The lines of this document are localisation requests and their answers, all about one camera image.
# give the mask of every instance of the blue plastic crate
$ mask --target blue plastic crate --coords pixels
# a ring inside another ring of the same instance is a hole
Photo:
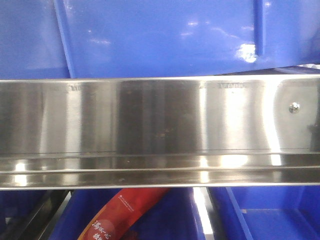
[[[210,191],[230,240],[320,240],[320,186]]]
[[[319,0],[54,0],[72,78],[320,62]]]
[[[49,240],[75,240],[119,189],[76,190]],[[191,188],[171,189],[131,228],[139,240],[205,240]]]
[[[6,218],[23,219],[39,202],[46,191],[0,191],[0,234],[7,228]]]

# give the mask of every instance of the screw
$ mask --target screw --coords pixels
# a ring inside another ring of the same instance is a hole
[[[300,104],[297,102],[293,102],[291,103],[291,105],[289,106],[289,111],[292,114],[296,114],[297,112],[299,112],[300,109]]]

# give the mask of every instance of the red snack bag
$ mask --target red snack bag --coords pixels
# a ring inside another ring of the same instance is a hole
[[[119,240],[169,188],[124,188],[94,216],[78,240]]]

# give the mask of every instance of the shiny metal surface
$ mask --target shiny metal surface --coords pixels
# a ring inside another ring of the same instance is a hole
[[[278,74],[2,80],[0,189],[320,183],[319,87]]]
[[[227,240],[215,199],[206,187],[193,187],[194,202],[201,220],[205,240]]]
[[[3,80],[0,155],[310,153],[319,77]]]

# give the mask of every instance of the metal rail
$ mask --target metal rail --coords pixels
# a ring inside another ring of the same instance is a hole
[[[320,75],[0,80],[0,189],[320,183]]]

